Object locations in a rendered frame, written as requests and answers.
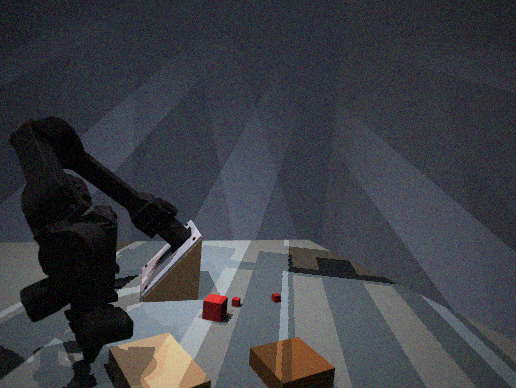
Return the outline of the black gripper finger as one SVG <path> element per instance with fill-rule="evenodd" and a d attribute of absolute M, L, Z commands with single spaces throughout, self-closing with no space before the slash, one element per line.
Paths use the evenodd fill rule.
<path fill-rule="evenodd" d="M 75 334 L 75 332 L 74 332 L 74 323 L 75 322 L 71 322 L 71 323 L 68 323 L 68 324 L 70 326 L 71 331 Z M 93 348 L 89 348 L 89 349 L 83 349 L 84 361 L 85 361 L 86 365 L 91 364 L 91 363 L 93 363 L 95 361 L 95 359 L 98 356 L 98 354 L 99 354 L 99 352 L 100 352 L 102 347 L 103 347 L 103 345 L 97 346 L 97 347 L 93 347 Z"/>
<path fill-rule="evenodd" d="M 65 310 L 64 314 L 69 322 L 75 322 L 81 315 L 73 316 L 71 309 Z"/>

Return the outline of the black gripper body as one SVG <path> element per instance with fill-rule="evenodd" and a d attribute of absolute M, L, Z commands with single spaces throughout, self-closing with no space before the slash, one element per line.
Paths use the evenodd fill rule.
<path fill-rule="evenodd" d="M 115 274 L 120 266 L 116 257 L 97 262 L 78 278 L 83 306 L 71 309 L 73 316 L 81 315 L 74 323 L 75 339 L 80 349 L 89 349 L 133 336 L 134 322 L 120 307 L 114 290 Z"/>

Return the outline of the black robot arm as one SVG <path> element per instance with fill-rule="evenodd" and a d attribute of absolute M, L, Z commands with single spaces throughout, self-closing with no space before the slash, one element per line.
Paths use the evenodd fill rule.
<path fill-rule="evenodd" d="M 82 307 L 78 278 L 97 262 L 116 257 L 117 214 L 111 206 L 95 205 L 81 216 L 92 206 L 92 197 L 81 178 L 63 169 L 73 170 L 126 208 L 140 231 L 150 238 L 160 235 L 172 253 L 191 237 L 191 227 L 175 218 L 176 207 L 151 193 L 137 192 L 89 155 L 63 119 L 26 121 L 8 142 L 26 178 L 21 208 L 39 246 L 39 264 L 49 276 L 20 291 L 31 322 L 69 303 L 71 309 Z"/>

